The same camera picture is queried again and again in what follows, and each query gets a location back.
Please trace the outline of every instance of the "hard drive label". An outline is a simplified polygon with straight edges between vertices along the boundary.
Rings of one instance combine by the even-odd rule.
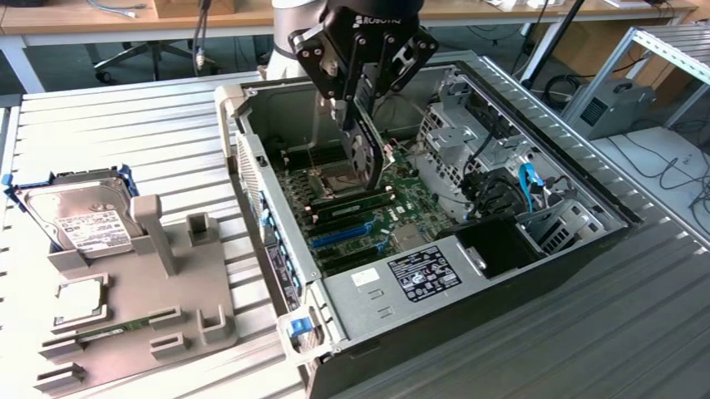
[[[55,221],[82,253],[114,248],[131,242],[131,236],[115,210],[80,214]]]
[[[462,283],[438,246],[393,260],[389,265],[399,287],[413,302],[419,302]]]

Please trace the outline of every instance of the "hard drive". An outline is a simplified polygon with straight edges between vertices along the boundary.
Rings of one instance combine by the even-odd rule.
[[[131,219],[138,195],[130,168],[50,174],[43,180],[7,175],[4,191],[50,236],[58,250],[78,249],[86,258],[128,252],[144,235]]]

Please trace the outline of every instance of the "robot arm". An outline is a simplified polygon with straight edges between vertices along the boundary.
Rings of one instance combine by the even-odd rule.
[[[419,26],[425,0],[329,0],[319,24],[291,33],[293,54],[330,100],[343,147],[367,190],[378,186],[383,146],[375,100],[401,91],[437,52]]]

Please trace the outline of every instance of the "blue latch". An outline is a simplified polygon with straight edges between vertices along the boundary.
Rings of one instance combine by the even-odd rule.
[[[310,318],[301,318],[291,321],[291,338],[310,333],[313,331],[313,324]]]

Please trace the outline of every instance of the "circuit board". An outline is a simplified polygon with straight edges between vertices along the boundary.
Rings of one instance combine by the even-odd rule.
[[[455,223],[402,154],[393,156],[381,189],[370,193],[349,175],[347,160],[277,174],[325,275],[431,242]]]

